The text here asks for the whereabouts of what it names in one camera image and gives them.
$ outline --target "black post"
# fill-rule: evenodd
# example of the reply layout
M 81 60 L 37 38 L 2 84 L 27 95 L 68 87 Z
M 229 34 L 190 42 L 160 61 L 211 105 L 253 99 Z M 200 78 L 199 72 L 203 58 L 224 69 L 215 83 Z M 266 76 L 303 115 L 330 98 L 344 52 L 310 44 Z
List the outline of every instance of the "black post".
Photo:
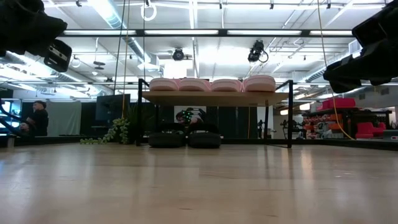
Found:
M 267 138 L 268 138 L 268 116 L 269 116 L 269 106 L 266 106 L 266 117 L 264 119 L 265 120 L 265 122 L 264 122 L 264 144 L 267 144 Z
M 289 115 L 287 124 L 287 147 L 292 148 L 292 136 L 293 136 L 293 80 L 289 80 Z
M 390 127 L 390 111 L 386 111 L 386 129 L 391 129 Z
M 159 127 L 159 105 L 155 105 L 155 130 Z
M 138 102 L 137 102 L 137 138 L 136 138 L 136 146 L 141 146 L 141 137 L 142 137 L 142 126 L 141 126 L 141 118 L 142 118 L 142 84 L 144 84 L 143 79 L 138 80 Z

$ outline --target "person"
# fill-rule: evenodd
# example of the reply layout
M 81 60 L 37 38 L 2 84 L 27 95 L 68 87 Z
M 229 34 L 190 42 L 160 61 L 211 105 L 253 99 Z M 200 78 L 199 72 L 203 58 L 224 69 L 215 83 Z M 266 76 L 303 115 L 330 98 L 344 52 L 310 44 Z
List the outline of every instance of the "person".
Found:
M 258 134 L 259 134 L 259 139 L 262 139 L 262 124 L 264 124 L 264 122 L 262 122 L 262 120 L 260 120 L 260 122 L 258 122 Z
M 33 103 L 33 113 L 29 115 L 26 121 L 34 127 L 29 129 L 29 124 L 22 123 L 19 128 L 21 131 L 33 134 L 34 136 L 47 136 L 47 126 L 49 125 L 49 114 L 45 110 L 47 104 L 43 101 Z

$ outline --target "curtain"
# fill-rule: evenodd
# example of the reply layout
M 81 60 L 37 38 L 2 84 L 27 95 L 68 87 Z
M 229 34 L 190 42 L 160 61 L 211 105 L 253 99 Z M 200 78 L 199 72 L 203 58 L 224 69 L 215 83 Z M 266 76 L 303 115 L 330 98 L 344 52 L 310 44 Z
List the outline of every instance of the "curtain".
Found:
M 47 102 L 46 110 L 49 113 L 48 136 L 80 134 L 81 102 Z

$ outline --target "hanging ring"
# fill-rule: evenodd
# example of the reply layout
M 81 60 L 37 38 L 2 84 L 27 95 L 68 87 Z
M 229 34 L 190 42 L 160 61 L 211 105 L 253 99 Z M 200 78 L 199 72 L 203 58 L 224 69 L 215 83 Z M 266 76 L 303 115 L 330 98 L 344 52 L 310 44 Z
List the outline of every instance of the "hanging ring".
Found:
M 154 10 L 154 12 L 152 13 L 152 16 L 151 16 L 151 17 L 146 17 L 146 16 L 144 15 L 144 11 L 145 11 L 145 9 L 147 9 L 147 8 L 153 8 L 153 10 Z M 156 6 L 155 6 L 155 5 L 146 6 L 146 5 L 144 4 L 144 5 L 141 6 L 141 17 L 142 17 L 145 21 L 151 21 L 151 20 L 155 19 L 156 15 L 157 15 L 157 9 L 156 9 Z

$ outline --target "black camera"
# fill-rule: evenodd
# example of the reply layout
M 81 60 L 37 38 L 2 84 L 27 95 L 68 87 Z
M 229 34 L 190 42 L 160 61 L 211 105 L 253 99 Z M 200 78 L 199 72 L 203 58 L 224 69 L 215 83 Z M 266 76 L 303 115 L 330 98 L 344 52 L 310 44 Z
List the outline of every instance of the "black camera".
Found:
M 41 0 L 0 0 L 0 15 L 0 57 L 29 52 L 58 72 L 68 70 L 72 49 L 55 40 L 68 24 L 46 15 Z
M 352 55 L 329 65 L 323 74 L 336 93 L 361 86 L 361 80 L 372 85 L 389 83 L 398 76 L 398 0 L 353 29 L 363 47 L 361 55 Z
M 267 55 L 266 61 L 260 60 L 262 54 Z M 257 62 L 259 60 L 260 62 L 263 63 L 268 61 L 268 54 L 264 51 L 264 44 L 262 43 L 262 40 L 256 40 L 256 43 L 254 43 L 253 48 L 250 49 L 248 60 L 249 62 Z

